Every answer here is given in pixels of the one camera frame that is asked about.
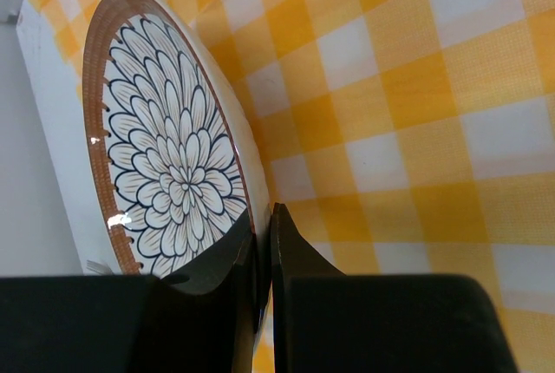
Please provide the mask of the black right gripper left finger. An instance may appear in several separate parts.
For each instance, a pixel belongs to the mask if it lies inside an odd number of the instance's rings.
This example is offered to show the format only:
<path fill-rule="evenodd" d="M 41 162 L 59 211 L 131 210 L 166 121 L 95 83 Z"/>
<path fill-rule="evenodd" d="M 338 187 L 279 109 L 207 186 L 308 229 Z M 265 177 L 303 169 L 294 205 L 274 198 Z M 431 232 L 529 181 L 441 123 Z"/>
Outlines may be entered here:
<path fill-rule="evenodd" d="M 255 245 L 242 214 L 188 264 L 154 275 L 3 278 L 4 372 L 249 372 Z"/>

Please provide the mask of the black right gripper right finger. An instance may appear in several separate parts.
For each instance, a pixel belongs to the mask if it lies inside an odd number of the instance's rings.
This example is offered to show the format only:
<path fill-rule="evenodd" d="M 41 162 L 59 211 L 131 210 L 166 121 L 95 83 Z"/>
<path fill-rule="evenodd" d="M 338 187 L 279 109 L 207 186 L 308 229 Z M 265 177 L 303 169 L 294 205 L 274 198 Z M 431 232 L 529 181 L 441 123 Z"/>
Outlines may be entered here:
<path fill-rule="evenodd" d="M 493 303 L 453 274 L 347 275 L 310 245 L 287 207 L 271 216 L 278 372 L 514 372 Z"/>

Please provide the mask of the floral patterned ceramic plate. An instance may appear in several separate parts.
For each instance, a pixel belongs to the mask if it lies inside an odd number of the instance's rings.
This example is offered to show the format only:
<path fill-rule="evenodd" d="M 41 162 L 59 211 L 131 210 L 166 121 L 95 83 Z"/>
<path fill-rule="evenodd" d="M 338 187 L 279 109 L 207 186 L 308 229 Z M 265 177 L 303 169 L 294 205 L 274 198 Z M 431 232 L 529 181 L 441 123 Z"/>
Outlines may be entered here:
<path fill-rule="evenodd" d="M 82 107 L 116 272 L 165 277 L 245 217 L 262 330 L 264 169 L 238 97 L 196 33 L 161 0 L 101 0 L 84 46 Z"/>

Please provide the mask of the yellow white checkered cloth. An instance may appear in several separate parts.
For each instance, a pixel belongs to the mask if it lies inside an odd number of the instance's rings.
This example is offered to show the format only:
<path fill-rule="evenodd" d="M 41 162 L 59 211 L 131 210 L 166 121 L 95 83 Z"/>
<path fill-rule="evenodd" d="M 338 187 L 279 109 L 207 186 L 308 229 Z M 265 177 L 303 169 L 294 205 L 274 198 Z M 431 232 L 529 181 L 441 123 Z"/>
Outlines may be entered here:
<path fill-rule="evenodd" d="M 82 69 L 100 0 L 26 0 Z M 554 0 L 165 0 L 251 124 L 271 198 L 344 272 L 455 272 L 554 369 Z"/>

